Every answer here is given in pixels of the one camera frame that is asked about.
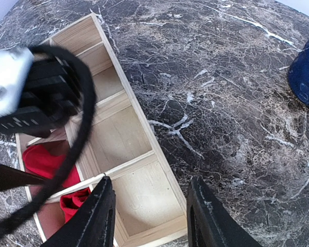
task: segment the blue container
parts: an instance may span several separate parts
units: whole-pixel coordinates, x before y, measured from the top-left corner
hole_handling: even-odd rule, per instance
[[[309,40],[289,67],[287,76],[293,93],[309,107]]]

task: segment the red cloth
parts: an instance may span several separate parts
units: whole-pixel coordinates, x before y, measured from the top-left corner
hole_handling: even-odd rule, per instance
[[[91,190],[89,188],[86,188],[72,194],[61,196],[60,206],[61,209],[64,211],[66,223],[78,211],[78,209],[82,206],[82,204],[90,194]]]
[[[53,156],[41,144],[34,145],[26,149],[23,153],[25,167],[35,174],[47,179],[52,179],[56,170],[65,160],[66,155]],[[71,187],[80,183],[79,174],[76,166],[70,172],[70,175],[64,181],[64,188]]]

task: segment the wooden organizer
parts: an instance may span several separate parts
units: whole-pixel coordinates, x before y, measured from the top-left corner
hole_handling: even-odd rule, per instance
[[[64,224],[60,197],[92,190],[105,175],[116,193],[115,246],[159,246],[185,235],[185,197],[96,15],[85,16],[44,43],[66,47],[89,66],[98,102],[90,140],[76,164],[82,182],[54,194],[35,214],[43,241]],[[21,169],[28,146],[46,143],[52,149],[66,146],[66,140],[71,145],[80,121],[81,115],[74,116],[48,139],[17,134]],[[32,190],[26,187],[29,200]]]

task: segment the black cable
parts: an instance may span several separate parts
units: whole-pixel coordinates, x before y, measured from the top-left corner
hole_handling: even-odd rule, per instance
[[[64,162],[57,170],[53,179],[47,181],[41,191],[21,209],[0,222],[0,238],[12,233],[26,220],[36,213],[46,200],[66,180],[72,167],[77,162],[91,132],[93,115],[95,112],[96,94],[93,78],[89,68],[68,50],[61,47],[39,45],[30,48],[34,54],[48,54],[65,60],[77,74],[83,93],[83,115],[76,140],[70,148]]]

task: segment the folded red cloth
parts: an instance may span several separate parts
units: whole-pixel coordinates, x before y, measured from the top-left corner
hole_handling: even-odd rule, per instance
[[[66,223],[78,211],[78,209],[82,206],[82,204],[90,194],[91,190],[89,188],[86,188],[61,197],[60,206],[61,209],[64,211]]]
[[[47,179],[52,179],[57,169],[65,160],[66,155],[53,156],[41,144],[34,145],[26,149],[23,153],[25,167],[35,174]],[[80,178],[76,166],[70,172],[70,175],[64,181],[64,188],[71,187],[80,183]]]

